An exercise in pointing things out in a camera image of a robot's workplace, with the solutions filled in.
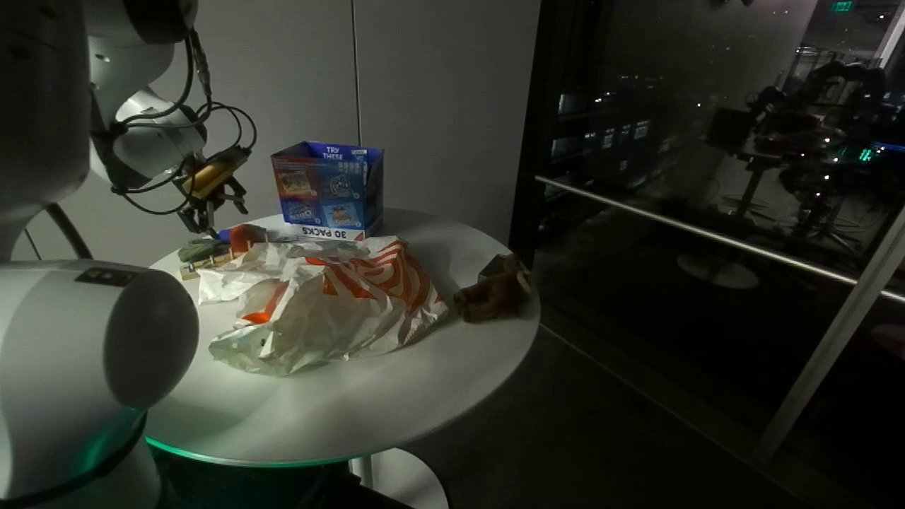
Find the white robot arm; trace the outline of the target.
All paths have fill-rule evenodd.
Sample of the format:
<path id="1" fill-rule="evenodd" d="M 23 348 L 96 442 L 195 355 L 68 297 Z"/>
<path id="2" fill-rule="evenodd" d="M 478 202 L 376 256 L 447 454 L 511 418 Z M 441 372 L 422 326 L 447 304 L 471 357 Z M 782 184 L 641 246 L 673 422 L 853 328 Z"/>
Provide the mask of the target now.
<path id="1" fill-rule="evenodd" d="M 149 86 L 191 53 L 197 0 L 0 0 L 0 509 L 161 509 L 146 410 L 185 373 L 197 312 L 167 271 L 19 263 L 88 176 L 132 196 L 191 176 L 197 114 Z"/>

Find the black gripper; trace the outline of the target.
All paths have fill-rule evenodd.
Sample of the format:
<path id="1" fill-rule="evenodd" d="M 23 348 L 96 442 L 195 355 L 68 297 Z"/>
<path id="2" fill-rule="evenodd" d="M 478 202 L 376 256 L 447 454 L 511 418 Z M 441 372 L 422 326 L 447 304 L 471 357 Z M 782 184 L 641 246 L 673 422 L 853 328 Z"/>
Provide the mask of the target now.
<path id="1" fill-rule="evenodd" d="M 215 189 L 207 199 L 190 199 L 178 219 L 190 233 L 212 233 L 215 229 L 215 213 L 224 205 L 235 205 L 239 216 L 245 216 L 245 189 L 238 181 L 225 181 L 221 189 Z"/>

